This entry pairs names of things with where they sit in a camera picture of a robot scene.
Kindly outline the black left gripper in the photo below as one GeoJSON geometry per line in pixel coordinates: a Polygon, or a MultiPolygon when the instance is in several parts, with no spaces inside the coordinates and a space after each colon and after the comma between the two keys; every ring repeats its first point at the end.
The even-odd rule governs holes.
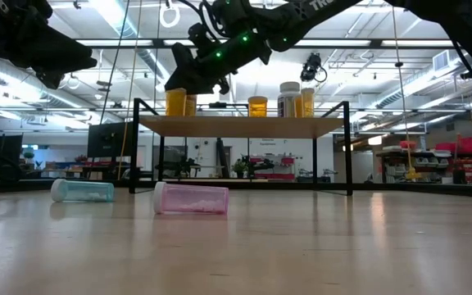
{"type": "Polygon", "coordinates": [[[62,74],[97,65],[92,49],[48,25],[52,8],[47,0],[3,0],[0,58],[34,69],[49,89],[58,89],[62,74]]]}

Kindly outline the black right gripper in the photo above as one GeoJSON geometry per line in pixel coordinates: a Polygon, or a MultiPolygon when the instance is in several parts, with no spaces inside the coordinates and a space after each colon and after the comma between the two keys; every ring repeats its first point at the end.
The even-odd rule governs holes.
{"type": "Polygon", "coordinates": [[[227,74],[236,73],[247,63],[260,59],[267,64],[272,50],[266,39],[250,25],[230,26],[230,37],[220,43],[207,37],[207,30],[200,23],[188,30],[188,39],[197,48],[193,57],[182,43],[171,47],[176,68],[165,84],[165,90],[185,89],[188,94],[212,94],[215,87],[220,94],[230,91],[227,74]]]}

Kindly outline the narrow amber pill vial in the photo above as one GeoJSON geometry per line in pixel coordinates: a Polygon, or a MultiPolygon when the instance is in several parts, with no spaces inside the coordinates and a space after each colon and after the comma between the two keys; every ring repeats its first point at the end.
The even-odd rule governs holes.
{"type": "Polygon", "coordinates": [[[302,116],[313,117],[314,116],[315,90],[313,88],[304,88],[301,91],[301,95],[302,95],[302,116]]]}

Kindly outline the pink pill vial white cap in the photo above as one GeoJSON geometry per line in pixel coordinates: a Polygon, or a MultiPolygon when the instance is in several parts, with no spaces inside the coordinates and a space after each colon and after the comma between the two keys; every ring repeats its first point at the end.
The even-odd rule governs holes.
{"type": "Polygon", "coordinates": [[[157,214],[226,214],[229,207],[229,190],[222,187],[157,182],[152,200],[153,209],[157,214]]]}

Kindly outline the teal pill vial white cap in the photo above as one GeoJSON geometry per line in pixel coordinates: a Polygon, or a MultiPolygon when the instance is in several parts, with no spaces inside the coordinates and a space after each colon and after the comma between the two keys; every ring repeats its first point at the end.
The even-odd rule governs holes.
{"type": "Polygon", "coordinates": [[[50,196],[54,202],[112,202],[114,185],[56,179],[52,183],[50,196]]]}

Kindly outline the red bin storage shelf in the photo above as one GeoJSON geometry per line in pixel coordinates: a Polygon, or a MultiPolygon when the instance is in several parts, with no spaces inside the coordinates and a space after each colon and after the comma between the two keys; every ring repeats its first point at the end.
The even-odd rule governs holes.
{"type": "Polygon", "coordinates": [[[472,184],[472,137],[438,143],[421,149],[413,141],[401,141],[377,154],[384,184],[472,184]]]}

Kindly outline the black computer monitor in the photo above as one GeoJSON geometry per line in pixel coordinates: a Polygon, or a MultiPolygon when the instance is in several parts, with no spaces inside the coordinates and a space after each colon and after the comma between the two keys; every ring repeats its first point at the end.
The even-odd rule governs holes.
{"type": "Polygon", "coordinates": [[[88,128],[87,157],[130,157],[133,123],[91,125],[88,128]]]}

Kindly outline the green potted plant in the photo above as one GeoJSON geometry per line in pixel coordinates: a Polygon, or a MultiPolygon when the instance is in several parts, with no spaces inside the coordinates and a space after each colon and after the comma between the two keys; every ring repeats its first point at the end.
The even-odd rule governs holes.
{"type": "Polygon", "coordinates": [[[232,165],[232,171],[236,174],[238,179],[242,179],[245,172],[248,169],[248,164],[242,160],[238,159],[233,165],[232,165]]]}

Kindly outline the red white storage rack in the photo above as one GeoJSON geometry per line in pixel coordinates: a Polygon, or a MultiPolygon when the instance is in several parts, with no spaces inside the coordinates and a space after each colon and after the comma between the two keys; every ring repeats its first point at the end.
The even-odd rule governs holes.
{"type": "Polygon", "coordinates": [[[249,173],[256,179],[293,182],[296,178],[296,157],[285,154],[250,156],[249,173]]]}

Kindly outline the black overhead crossbar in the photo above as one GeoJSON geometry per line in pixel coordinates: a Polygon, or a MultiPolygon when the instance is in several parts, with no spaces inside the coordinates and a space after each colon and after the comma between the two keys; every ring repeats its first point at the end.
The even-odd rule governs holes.
{"type": "MultiPolygon", "coordinates": [[[[195,48],[188,39],[77,39],[77,42],[94,49],[111,48],[170,48],[175,43],[182,43],[187,48],[195,48]]],[[[293,45],[300,49],[450,49],[453,44],[449,39],[303,39],[293,45]]]]}

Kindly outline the wooden shelf black metal frame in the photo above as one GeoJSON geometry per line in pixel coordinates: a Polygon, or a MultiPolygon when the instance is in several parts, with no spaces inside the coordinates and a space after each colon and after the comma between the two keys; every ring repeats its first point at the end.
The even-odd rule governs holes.
{"type": "Polygon", "coordinates": [[[160,136],[160,148],[166,137],[182,138],[290,138],[312,141],[312,166],[318,168],[317,139],[343,128],[345,139],[346,195],[353,194],[350,107],[340,102],[316,118],[234,117],[234,116],[161,116],[143,99],[136,98],[133,108],[133,145],[138,144],[138,127],[143,125],[160,136]]]}

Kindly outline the white wall air vent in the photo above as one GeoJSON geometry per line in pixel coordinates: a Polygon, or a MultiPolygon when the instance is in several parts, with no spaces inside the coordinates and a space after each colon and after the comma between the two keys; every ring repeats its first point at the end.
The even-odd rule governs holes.
{"type": "Polygon", "coordinates": [[[438,72],[449,67],[450,64],[450,52],[444,50],[432,58],[433,70],[438,72]]]}

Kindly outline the black aluminium table frame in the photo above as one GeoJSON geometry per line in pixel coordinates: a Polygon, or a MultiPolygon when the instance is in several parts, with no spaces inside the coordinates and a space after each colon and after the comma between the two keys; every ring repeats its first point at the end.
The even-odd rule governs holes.
{"type": "MultiPolygon", "coordinates": [[[[52,187],[53,179],[22,179],[18,182],[0,181],[0,193],[47,190],[52,187]]],[[[199,181],[185,181],[185,185],[200,185],[225,187],[233,190],[314,190],[340,191],[354,193],[356,191],[402,191],[413,193],[432,193],[472,197],[470,184],[360,184],[360,183],[271,183],[259,181],[238,181],[236,179],[202,179],[199,181]]]]}

